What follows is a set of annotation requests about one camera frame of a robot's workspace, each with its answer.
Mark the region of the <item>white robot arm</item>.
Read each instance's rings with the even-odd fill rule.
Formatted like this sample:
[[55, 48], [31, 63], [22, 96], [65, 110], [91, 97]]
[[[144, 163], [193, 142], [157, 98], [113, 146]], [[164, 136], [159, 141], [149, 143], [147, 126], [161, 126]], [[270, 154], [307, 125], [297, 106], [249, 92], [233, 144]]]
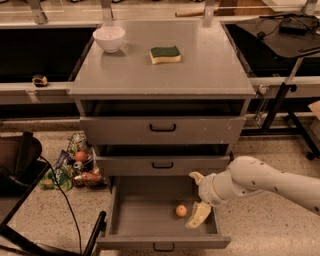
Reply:
[[320, 214], [320, 180], [277, 170], [250, 156], [235, 158], [226, 170], [203, 176], [189, 174], [198, 186], [200, 202], [195, 202], [187, 228], [198, 228], [213, 208], [232, 198], [254, 195], [260, 191], [276, 193], [297, 205]]

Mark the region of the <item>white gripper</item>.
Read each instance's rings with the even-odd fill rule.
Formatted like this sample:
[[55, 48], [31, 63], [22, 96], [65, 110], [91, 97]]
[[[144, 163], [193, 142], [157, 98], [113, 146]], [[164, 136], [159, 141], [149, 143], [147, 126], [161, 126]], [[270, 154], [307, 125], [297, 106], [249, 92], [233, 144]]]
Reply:
[[201, 202], [195, 202], [192, 207], [191, 217], [185, 226], [189, 229], [198, 228], [211, 213], [211, 207], [218, 207], [225, 203], [225, 200], [216, 192], [215, 180], [218, 175], [215, 173], [203, 176], [199, 172], [190, 172], [189, 176], [199, 185], [198, 195]]

